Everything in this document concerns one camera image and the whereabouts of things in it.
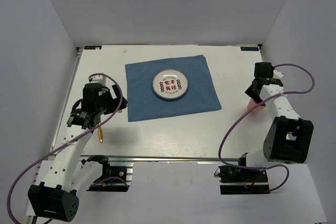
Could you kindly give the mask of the blue cloth napkin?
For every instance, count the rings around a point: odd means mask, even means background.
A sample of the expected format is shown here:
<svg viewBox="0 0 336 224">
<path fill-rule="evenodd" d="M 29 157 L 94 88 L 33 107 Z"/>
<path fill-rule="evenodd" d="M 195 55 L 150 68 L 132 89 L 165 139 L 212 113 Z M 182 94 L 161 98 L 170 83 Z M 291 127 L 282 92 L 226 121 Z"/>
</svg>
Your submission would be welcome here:
<svg viewBox="0 0 336 224">
<path fill-rule="evenodd" d="M 154 76 L 165 69 L 180 70 L 188 79 L 186 94 L 173 101 L 159 98 L 152 88 Z M 222 109 L 203 55 L 126 64 L 125 73 L 129 122 Z"/>
</svg>

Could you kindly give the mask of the round plate with red characters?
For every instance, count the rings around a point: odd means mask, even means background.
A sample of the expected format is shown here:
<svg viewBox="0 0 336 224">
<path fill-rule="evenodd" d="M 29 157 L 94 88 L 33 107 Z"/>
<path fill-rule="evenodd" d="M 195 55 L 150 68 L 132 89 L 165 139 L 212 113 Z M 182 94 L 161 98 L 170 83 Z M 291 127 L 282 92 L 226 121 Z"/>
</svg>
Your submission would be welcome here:
<svg viewBox="0 0 336 224">
<path fill-rule="evenodd" d="M 173 101 L 183 97 L 189 87 L 187 76 L 176 69 L 159 71 L 152 79 L 152 89 L 157 97 Z"/>
</svg>

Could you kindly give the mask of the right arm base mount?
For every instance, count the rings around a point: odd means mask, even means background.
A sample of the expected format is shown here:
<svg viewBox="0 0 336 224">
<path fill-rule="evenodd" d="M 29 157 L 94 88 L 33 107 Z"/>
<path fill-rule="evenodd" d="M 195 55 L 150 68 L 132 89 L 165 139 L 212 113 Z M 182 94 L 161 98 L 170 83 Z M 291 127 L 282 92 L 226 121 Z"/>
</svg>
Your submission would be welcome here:
<svg viewBox="0 0 336 224">
<path fill-rule="evenodd" d="M 220 181 L 221 195 L 270 194 L 266 171 L 219 166 L 214 173 Z"/>
</svg>

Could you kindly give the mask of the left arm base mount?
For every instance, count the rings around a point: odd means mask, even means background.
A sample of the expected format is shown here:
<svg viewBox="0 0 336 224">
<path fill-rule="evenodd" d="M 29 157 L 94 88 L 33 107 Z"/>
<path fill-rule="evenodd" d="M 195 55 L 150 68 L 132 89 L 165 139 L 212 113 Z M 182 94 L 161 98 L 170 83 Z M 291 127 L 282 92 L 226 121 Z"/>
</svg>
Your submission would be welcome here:
<svg viewBox="0 0 336 224">
<path fill-rule="evenodd" d="M 99 178 L 87 191 L 126 193 L 132 182 L 133 163 L 112 162 L 108 168 L 109 178 Z"/>
</svg>

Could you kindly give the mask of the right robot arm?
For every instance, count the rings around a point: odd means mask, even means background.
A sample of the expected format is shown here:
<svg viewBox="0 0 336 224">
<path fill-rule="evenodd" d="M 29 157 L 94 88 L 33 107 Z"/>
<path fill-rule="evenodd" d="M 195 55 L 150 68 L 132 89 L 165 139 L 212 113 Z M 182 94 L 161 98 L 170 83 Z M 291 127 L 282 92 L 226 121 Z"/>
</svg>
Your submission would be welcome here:
<svg viewBox="0 0 336 224">
<path fill-rule="evenodd" d="M 245 93 L 255 103 L 262 102 L 272 124 L 261 149 L 239 159 L 238 177 L 247 182 L 256 175 L 255 167 L 275 164 L 302 164 L 306 161 L 313 134 L 313 123 L 304 120 L 285 96 L 282 74 L 269 62 L 258 62 L 254 80 Z"/>
</svg>

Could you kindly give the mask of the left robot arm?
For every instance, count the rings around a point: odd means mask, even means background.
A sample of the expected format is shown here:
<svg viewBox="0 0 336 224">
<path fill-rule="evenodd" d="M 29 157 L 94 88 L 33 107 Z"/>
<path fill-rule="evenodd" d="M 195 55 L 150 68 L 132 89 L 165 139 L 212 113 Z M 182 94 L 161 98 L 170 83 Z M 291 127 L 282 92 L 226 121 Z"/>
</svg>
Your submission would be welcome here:
<svg viewBox="0 0 336 224">
<path fill-rule="evenodd" d="M 93 155 L 80 159 L 83 149 L 101 123 L 101 116 L 127 106 L 119 86 L 108 88 L 103 81 L 87 83 L 82 98 L 72 107 L 67 120 L 64 148 L 57 151 L 46 176 L 28 190 L 37 217 L 71 222 L 79 207 L 79 193 L 91 185 L 109 181 L 108 158 Z"/>
</svg>

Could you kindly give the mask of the gold knife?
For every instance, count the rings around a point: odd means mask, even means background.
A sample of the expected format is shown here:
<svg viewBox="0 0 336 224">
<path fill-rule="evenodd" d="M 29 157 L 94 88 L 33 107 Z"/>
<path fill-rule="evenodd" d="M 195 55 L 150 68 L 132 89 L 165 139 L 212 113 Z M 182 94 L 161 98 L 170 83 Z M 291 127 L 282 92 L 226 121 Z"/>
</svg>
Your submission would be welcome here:
<svg viewBox="0 0 336 224">
<path fill-rule="evenodd" d="M 101 128 L 101 123 L 98 124 L 98 138 L 99 138 L 99 142 L 100 143 L 103 143 L 103 131 L 102 131 L 102 128 Z"/>
</svg>

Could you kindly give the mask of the red cup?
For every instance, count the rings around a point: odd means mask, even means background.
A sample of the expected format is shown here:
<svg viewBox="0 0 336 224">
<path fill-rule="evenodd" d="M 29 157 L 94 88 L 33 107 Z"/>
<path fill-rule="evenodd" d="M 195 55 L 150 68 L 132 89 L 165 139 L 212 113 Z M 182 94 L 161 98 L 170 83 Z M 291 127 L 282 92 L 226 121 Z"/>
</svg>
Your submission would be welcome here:
<svg viewBox="0 0 336 224">
<path fill-rule="evenodd" d="M 257 102 L 255 102 L 253 99 L 250 99 L 249 102 L 248 102 L 248 105 L 247 105 L 247 110 L 251 110 L 256 105 L 257 105 Z M 265 108 L 266 108 L 266 105 L 262 104 L 262 105 L 256 107 L 255 109 L 253 109 L 252 113 L 258 113 Z"/>
</svg>

